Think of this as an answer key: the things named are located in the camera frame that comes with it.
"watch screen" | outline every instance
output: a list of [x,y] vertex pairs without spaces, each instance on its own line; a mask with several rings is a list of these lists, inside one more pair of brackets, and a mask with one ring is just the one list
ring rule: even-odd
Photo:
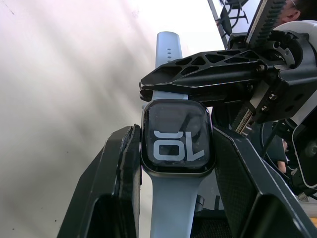
[[155,100],[144,109],[142,159],[156,172],[203,173],[214,165],[206,107],[189,100]]

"black cable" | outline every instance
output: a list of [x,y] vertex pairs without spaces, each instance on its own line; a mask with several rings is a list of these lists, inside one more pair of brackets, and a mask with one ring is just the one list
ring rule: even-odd
[[[264,149],[264,143],[263,143],[263,128],[264,128],[264,123],[262,123],[262,124],[261,124],[261,127],[260,127],[260,145],[261,145],[262,151],[263,151],[263,149]],[[279,175],[281,175],[282,178],[283,178],[286,182],[289,181],[289,177],[288,177],[286,174],[284,174],[281,170],[279,170],[279,168],[278,168],[278,167],[276,166],[276,164],[271,160],[271,158],[270,158],[270,156],[268,155],[267,152],[265,152],[264,156],[261,156],[261,157],[262,157]]]
[[310,195],[311,198],[315,199],[317,201],[317,197],[314,195]]
[[231,26],[232,29],[237,25],[238,20],[239,20],[239,16],[240,16],[240,9],[238,9],[236,22]]
[[230,14],[231,10],[232,10],[232,6],[230,5],[228,15]]
[[277,133],[277,130],[278,130],[279,126],[280,126],[282,123],[283,123],[282,120],[279,120],[279,121],[277,122],[277,124],[275,125],[273,131],[271,132],[271,134],[269,135],[268,139],[266,140],[265,145],[264,145],[264,148],[262,149],[262,152],[261,152],[261,157],[262,157],[262,158],[266,155],[266,152],[267,152],[267,150],[268,150],[268,147],[269,147],[269,145],[271,144],[271,142],[273,141],[273,139],[274,139],[274,137],[275,137],[275,135],[276,135],[276,133]]

